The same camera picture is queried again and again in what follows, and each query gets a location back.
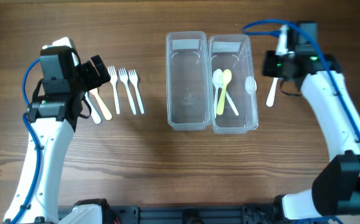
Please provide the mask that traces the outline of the yellow plastic fork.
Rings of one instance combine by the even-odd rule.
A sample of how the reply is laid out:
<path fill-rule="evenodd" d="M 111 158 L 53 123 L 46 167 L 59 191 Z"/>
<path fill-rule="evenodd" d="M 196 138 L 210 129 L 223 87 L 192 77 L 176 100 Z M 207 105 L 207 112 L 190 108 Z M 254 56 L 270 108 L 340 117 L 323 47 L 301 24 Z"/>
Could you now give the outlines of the yellow plastic fork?
<path fill-rule="evenodd" d="M 102 98 L 99 95 L 98 92 L 98 88 L 94 88 L 92 90 L 90 90 L 90 93 L 96 98 L 98 105 L 100 106 L 100 109 L 103 113 L 103 116 L 106 120 L 111 120 L 112 119 L 112 114 L 110 113 L 108 107 L 106 106 L 106 104 L 104 103 L 104 101 L 102 100 Z"/>

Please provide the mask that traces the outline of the short white fork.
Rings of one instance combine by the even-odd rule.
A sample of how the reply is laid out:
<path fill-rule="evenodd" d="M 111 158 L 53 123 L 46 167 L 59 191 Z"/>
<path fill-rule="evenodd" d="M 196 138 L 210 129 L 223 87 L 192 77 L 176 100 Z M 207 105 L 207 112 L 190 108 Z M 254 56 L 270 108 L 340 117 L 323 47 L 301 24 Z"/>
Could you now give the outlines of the short white fork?
<path fill-rule="evenodd" d="M 94 123 L 100 124 L 102 122 L 102 119 L 101 119 L 100 115 L 98 114 L 97 110 L 95 109 L 94 105 L 90 101 L 89 92 L 85 92 L 85 99 L 86 99 L 87 103 L 90 105 L 90 108 L 91 108 L 90 115 L 91 115 Z"/>

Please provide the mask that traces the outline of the short white spoon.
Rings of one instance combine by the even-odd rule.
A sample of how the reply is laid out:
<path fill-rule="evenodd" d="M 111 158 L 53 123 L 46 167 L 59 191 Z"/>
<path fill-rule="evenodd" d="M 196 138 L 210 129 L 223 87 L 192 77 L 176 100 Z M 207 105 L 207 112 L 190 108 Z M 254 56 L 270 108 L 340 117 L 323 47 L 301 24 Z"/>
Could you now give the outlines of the short white spoon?
<path fill-rule="evenodd" d="M 268 92 L 268 96 L 266 100 L 267 107 L 272 107 L 274 104 L 278 81 L 279 78 L 273 78 L 272 85 L 270 87 L 270 91 Z"/>

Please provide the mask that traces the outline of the yellow plastic spoon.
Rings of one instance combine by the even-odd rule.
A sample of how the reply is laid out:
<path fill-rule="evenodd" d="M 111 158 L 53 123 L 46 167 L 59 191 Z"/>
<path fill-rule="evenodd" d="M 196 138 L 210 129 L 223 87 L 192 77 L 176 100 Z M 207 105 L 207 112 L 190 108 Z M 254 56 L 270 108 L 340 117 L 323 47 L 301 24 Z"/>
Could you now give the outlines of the yellow plastic spoon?
<path fill-rule="evenodd" d="M 230 83 L 231 79 L 232 79 L 231 70 L 229 69 L 224 70 L 222 74 L 222 90 L 217 104 L 217 115 L 222 115 L 224 112 L 225 96 L 227 92 L 226 88 L 227 85 Z"/>

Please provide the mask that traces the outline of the long white spoon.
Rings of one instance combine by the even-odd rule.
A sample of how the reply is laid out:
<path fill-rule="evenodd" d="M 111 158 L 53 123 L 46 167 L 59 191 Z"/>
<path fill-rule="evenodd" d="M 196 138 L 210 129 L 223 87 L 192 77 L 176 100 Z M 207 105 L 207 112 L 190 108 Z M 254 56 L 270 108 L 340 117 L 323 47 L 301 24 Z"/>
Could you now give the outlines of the long white spoon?
<path fill-rule="evenodd" d="M 235 106 L 232 98 L 231 98 L 230 95 L 228 94 L 228 92 L 226 92 L 226 98 L 227 98 L 227 100 L 228 100 L 228 102 L 229 102 L 229 105 L 230 105 L 230 107 L 232 108 L 233 112 L 235 113 L 236 116 L 238 116 L 238 115 L 239 115 L 239 112 L 238 112 L 238 110 L 237 110 L 237 108 L 236 108 L 236 106 Z"/>

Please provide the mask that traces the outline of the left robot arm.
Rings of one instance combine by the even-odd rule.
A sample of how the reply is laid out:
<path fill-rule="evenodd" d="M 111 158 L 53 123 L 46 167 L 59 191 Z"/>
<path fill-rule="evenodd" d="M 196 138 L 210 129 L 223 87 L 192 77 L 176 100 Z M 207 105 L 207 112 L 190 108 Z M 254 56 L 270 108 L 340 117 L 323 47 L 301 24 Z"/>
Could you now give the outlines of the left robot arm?
<path fill-rule="evenodd" d="M 26 157 L 4 223 L 58 223 L 58 198 L 64 159 L 82 114 L 86 92 L 110 81 L 99 55 L 83 63 L 69 46 L 40 51 L 42 69 L 23 122 L 29 132 Z"/>

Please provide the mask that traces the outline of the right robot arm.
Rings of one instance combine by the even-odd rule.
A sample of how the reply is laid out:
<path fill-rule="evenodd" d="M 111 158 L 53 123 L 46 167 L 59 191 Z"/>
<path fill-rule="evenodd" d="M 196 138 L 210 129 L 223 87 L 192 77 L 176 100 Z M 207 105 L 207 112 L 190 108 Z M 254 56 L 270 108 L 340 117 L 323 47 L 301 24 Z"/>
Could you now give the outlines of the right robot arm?
<path fill-rule="evenodd" d="M 266 53 L 263 74 L 295 83 L 315 113 L 329 154 L 329 164 L 310 189 L 276 197 L 273 221 L 304 223 L 360 215 L 360 116 L 342 68 L 334 56 L 322 52 L 315 22 L 271 22 L 281 27 L 271 32 L 278 45 Z"/>

